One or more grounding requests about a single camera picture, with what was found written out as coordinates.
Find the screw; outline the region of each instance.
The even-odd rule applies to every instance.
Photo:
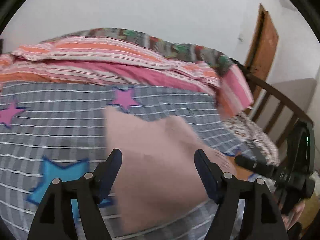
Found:
[[[231,179],[232,174],[230,172],[225,172],[225,173],[223,173],[223,177],[225,177],[226,179]]]
[[[55,178],[52,180],[52,184],[57,185],[60,182],[60,179]]]
[[[92,172],[87,172],[87,173],[84,175],[84,177],[85,177],[86,179],[91,179],[91,178],[93,177],[93,174],[92,174]]]
[[[263,185],[263,184],[264,184],[264,180],[263,180],[263,179],[258,178],[258,179],[257,179],[257,183],[258,183],[258,184],[260,184],[260,185]]]

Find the wooden bed frame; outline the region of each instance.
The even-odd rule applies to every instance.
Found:
[[[245,77],[246,77],[246,80],[247,80],[247,82],[249,84],[250,90],[252,92],[257,87],[261,87],[262,89],[264,89],[266,91],[264,97],[259,102],[257,111],[255,112],[255,114],[252,117],[252,121],[254,121],[254,122],[257,121],[257,119],[259,118],[260,114],[262,113],[266,103],[268,102],[270,96],[274,96],[275,98],[277,98],[280,101],[278,106],[277,106],[277,108],[276,108],[276,110],[274,111],[271,119],[269,120],[268,124],[266,125],[266,127],[263,130],[266,134],[268,134],[271,131],[272,127],[274,126],[274,124],[278,120],[278,118],[279,118],[279,116],[280,116],[280,114],[281,114],[281,112],[282,112],[282,110],[283,110],[283,108],[285,106],[288,107],[293,112],[293,116],[291,117],[291,119],[288,122],[287,126],[285,127],[284,131],[279,136],[279,138],[276,140],[276,146],[278,148],[285,141],[285,139],[289,135],[289,132],[291,131],[291,129],[293,128],[294,124],[296,123],[296,121],[298,119],[304,120],[304,121],[308,121],[313,126],[313,121],[310,119],[310,117],[307,116],[307,114],[305,112],[303,112],[303,110],[300,107],[298,107],[292,100],[287,98],[280,91],[275,89],[273,86],[267,84],[263,80],[255,77],[251,73],[246,73]]]

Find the blue star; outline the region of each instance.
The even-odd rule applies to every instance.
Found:
[[[68,166],[59,166],[46,157],[43,157],[43,162],[40,167],[40,173],[43,174],[42,179],[39,182],[38,186],[32,190],[32,194],[27,197],[27,201],[35,205],[39,205],[44,196],[44,193],[46,192],[48,186],[54,178],[60,178],[62,181],[75,180],[79,179],[88,171],[89,163],[87,159]],[[99,207],[110,204],[110,199],[104,199]],[[73,218],[76,221],[76,219],[79,217],[78,201],[76,199],[71,199],[71,206]]]

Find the hand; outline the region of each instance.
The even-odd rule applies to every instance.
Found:
[[[298,221],[299,217],[303,212],[304,207],[305,207],[304,200],[302,200],[301,202],[299,202],[294,206],[294,208],[292,209],[293,215],[292,215],[291,221],[289,220],[290,218],[288,216],[282,215],[282,219],[283,219],[286,230],[289,230]]]

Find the star print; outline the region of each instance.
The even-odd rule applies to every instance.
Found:
[[[43,157],[43,162],[40,169],[41,173],[43,174],[42,179],[38,186],[34,188],[32,193],[27,197],[27,201],[35,205],[39,205],[53,179],[60,178],[62,181],[79,179],[83,174],[89,171],[89,163],[88,160],[82,160],[68,166],[59,166],[46,157]],[[100,203],[99,207],[104,207],[111,204],[111,199],[107,198]],[[71,199],[71,207],[73,218],[76,221],[79,217],[78,201],[76,199]]]
[[[127,90],[121,90],[119,88],[115,89],[116,99],[113,100],[109,105],[120,105],[125,113],[128,112],[129,106],[142,106],[132,98],[134,94],[134,88],[129,88]]]
[[[0,123],[4,124],[7,128],[11,128],[12,118],[25,109],[25,107],[17,107],[16,102],[12,101],[7,109],[0,110]]]

